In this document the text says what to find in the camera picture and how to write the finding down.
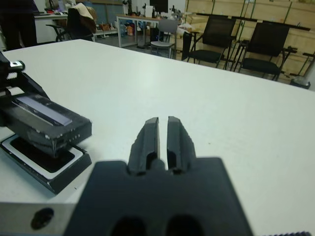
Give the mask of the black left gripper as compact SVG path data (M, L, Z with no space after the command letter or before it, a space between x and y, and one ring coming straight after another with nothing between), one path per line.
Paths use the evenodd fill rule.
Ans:
M24 73L22 61L9 61L0 55L0 125L8 128L21 128L25 125L21 116L14 110L20 107L13 100L26 93L39 94L49 99L43 88L28 74Z

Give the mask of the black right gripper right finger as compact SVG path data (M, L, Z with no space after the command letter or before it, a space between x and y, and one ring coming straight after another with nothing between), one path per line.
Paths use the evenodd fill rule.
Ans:
M196 160L194 143L181 120L168 117L167 164L169 171L181 174L189 171Z

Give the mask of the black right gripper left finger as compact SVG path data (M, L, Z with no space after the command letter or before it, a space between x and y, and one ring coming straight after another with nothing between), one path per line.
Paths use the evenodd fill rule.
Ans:
M127 164L128 172L133 176L144 175L160 158L159 119L153 117L145 121L131 146Z

